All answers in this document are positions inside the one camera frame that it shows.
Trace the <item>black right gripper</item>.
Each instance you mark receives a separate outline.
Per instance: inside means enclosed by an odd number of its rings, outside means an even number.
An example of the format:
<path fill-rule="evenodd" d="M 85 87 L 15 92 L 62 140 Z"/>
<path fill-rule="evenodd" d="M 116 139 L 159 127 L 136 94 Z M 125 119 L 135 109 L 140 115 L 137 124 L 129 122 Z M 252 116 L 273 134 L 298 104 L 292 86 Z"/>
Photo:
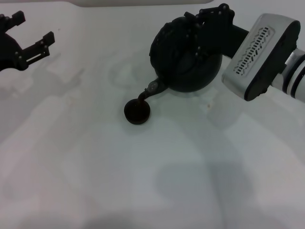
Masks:
<path fill-rule="evenodd" d="M 185 63 L 205 61 L 213 54 L 233 58 L 249 31 L 233 25 L 235 12 L 226 3 L 218 7 L 200 9 L 196 15 L 184 17 L 200 26 L 197 34 L 186 35 Z"/>

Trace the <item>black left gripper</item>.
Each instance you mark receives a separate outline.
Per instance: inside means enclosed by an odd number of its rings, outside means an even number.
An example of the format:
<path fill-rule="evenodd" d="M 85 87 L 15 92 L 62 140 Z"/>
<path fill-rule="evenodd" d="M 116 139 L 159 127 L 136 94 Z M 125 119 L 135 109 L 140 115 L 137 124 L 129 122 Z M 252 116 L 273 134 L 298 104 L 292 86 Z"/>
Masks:
<path fill-rule="evenodd" d="M 16 69 L 26 70 L 31 64 L 50 55 L 49 47 L 55 43 L 54 33 L 49 32 L 41 40 L 22 49 L 19 44 L 6 32 L 25 22 L 22 11 L 14 13 L 11 17 L 0 15 L 0 70 Z"/>

